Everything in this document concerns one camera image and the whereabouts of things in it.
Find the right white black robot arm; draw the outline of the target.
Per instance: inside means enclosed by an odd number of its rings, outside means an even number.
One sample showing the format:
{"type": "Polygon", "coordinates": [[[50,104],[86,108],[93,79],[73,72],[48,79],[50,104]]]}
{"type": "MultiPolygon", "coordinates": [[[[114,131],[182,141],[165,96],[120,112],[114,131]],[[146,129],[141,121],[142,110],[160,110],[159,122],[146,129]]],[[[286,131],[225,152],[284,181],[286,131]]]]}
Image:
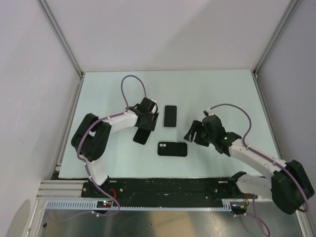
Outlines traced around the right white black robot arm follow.
{"type": "Polygon", "coordinates": [[[256,151],[244,144],[240,135],[227,132],[216,115],[194,120],[184,140],[206,147],[213,145],[218,153],[236,158],[260,173],[259,177],[243,171],[233,175],[228,192],[234,198],[253,194],[270,199],[284,213],[293,214],[315,194],[300,162],[286,162],[256,151]]]}

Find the black phone case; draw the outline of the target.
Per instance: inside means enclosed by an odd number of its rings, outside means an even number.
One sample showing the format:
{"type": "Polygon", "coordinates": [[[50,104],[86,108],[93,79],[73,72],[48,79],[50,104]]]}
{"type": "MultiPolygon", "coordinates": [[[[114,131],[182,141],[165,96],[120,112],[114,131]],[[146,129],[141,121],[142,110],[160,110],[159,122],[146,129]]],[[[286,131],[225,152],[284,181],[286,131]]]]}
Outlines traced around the black phone case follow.
{"type": "Polygon", "coordinates": [[[164,157],[186,157],[188,146],[183,142],[159,142],[158,155],[164,157]]]}

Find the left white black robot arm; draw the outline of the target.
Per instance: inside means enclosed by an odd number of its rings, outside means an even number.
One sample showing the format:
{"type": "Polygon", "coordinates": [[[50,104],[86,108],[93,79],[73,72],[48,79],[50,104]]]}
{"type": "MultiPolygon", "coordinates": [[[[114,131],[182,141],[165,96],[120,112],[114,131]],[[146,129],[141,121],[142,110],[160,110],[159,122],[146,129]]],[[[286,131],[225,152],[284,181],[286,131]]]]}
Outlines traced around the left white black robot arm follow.
{"type": "Polygon", "coordinates": [[[155,99],[144,97],[141,103],[127,107],[124,112],[99,118],[89,113],[82,120],[71,139],[78,159],[82,160],[88,178],[94,182],[92,191],[99,197],[109,193],[109,184],[105,182],[108,174],[101,164],[109,136],[125,128],[136,127],[138,130],[133,141],[146,144],[158,120],[158,104],[155,99]]]}

